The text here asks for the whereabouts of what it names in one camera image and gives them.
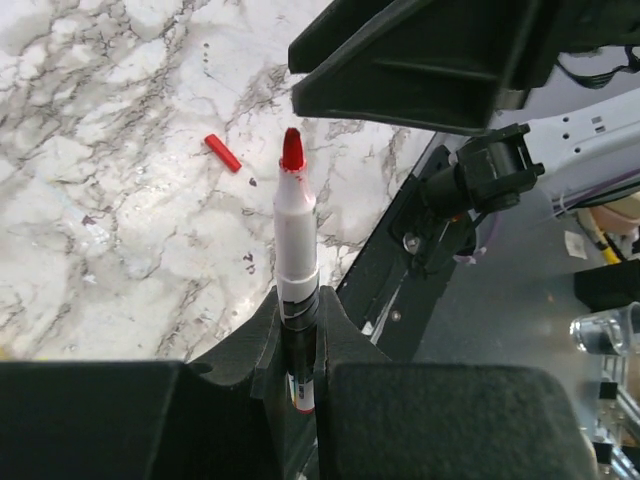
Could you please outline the red pen cap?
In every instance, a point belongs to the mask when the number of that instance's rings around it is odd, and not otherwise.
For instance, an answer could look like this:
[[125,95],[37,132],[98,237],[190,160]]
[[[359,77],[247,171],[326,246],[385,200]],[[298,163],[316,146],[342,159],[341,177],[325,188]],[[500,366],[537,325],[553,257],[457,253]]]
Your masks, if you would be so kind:
[[204,143],[232,173],[237,173],[242,168],[242,164],[234,153],[215,134],[207,135]]

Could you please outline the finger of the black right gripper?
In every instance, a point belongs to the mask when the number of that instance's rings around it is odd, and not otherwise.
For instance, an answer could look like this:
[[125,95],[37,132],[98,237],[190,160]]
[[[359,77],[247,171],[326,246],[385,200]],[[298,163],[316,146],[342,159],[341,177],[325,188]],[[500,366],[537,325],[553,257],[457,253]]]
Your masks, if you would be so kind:
[[496,75],[385,65],[341,49],[292,92],[302,117],[356,119],[458,134],[483,131],[492,116],[504,69]]
[[528,1],[333,1],[290,44],[293,73],[350,48],[385,65],[496,75],[530,13]]

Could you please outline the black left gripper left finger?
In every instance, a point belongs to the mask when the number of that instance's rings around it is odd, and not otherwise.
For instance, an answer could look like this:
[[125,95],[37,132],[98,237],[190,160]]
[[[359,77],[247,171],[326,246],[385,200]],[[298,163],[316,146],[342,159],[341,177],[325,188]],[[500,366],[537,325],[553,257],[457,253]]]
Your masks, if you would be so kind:
[[5,479],[280,479],[277,296],[198,361],[5,361]]

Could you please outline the thin silver red pen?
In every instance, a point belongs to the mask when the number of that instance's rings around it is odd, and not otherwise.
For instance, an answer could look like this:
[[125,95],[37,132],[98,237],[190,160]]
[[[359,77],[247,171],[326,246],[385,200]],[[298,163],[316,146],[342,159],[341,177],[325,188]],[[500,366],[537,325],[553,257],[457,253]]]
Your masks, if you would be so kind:
[[273,207],[275,275],[289,392],[293,406],[309,414],[315,408],[319,309],[316,196],[295,128],[284,135]]

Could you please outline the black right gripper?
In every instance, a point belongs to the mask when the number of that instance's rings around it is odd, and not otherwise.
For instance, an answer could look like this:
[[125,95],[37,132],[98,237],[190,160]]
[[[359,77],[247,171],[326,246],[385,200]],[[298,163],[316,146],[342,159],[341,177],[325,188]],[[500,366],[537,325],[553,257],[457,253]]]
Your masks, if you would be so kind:
[[[624,49],[626,62],[609,72],[579,75],[558,57],[590,56],[604,47]],[[530,32],[516,49],[517,61],[508,82],[500,89],[494,108],[519,110],[530,92],[544,86],[559,68],[577,85],[591,90],[607,86],[618,73],[639,72],[639,3],[637,1],[542,1]]]

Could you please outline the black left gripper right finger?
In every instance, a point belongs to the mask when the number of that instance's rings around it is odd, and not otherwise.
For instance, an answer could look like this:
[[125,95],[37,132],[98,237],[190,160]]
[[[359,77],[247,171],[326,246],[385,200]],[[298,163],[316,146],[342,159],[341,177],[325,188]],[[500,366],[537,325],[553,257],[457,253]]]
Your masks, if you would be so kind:
[[560,382],[528,367],[392,362],[319,291],[324,479],[594,479]]

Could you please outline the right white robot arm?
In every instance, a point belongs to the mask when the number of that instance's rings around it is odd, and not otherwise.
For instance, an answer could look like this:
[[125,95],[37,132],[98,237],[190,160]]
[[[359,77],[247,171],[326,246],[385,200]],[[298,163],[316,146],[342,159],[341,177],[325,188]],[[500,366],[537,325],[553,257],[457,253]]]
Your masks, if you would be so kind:
[[301,117],[357,119],[461,135],[456,162],[418,186],[422,213],[508,209],[539,178],[639,140],[639,95],[500,130],[563,54],[624,49],[639,60],[635,1],[335,1],[289,46]]

